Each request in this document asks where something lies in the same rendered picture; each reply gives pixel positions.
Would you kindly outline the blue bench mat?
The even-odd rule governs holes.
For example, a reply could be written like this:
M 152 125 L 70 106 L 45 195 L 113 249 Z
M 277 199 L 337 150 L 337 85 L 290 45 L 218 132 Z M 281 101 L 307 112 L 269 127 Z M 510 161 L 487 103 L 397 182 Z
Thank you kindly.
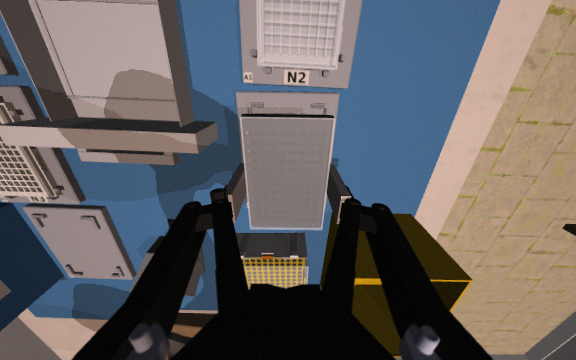
M 348 88 L 243 82 L 239 0 L 175 0 L 194 121 L 218 139 L 176 165 L 81 161 L 60 148 L 84 197 L 105 206 L 137 274 L 188 202 L 211 204 L 242 163 L 237 91 L 339 93 L 331 164 L 362 206 L 415 218 L 501 0 L 363 0 Z M 109 318 L 132 280 L 63 273 L 27 309 L 35 317 Z

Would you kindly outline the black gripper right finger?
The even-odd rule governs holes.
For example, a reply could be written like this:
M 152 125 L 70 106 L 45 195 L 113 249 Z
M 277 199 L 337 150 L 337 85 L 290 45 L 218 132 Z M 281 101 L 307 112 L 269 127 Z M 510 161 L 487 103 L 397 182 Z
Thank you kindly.
M 362 206 L 334 164 L 327 196 L 339 226 L 306 360 L 348 360 L 359 230 L 368 239 L 402 360 L 493 360 L 445 307 L 388 206 Z

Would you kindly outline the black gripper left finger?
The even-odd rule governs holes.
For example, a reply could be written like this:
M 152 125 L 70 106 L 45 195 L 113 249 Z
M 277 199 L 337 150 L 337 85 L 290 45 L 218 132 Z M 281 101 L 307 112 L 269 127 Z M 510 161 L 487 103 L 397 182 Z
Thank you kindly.
M 240 163 L 224 188 L 210 192 L 211 204 L 185 204 L 125 303 L 71 360 L 166 360 L 208 229 L 214 231 L 220 360 L 263 360 L 234 228 L 246 193 Z

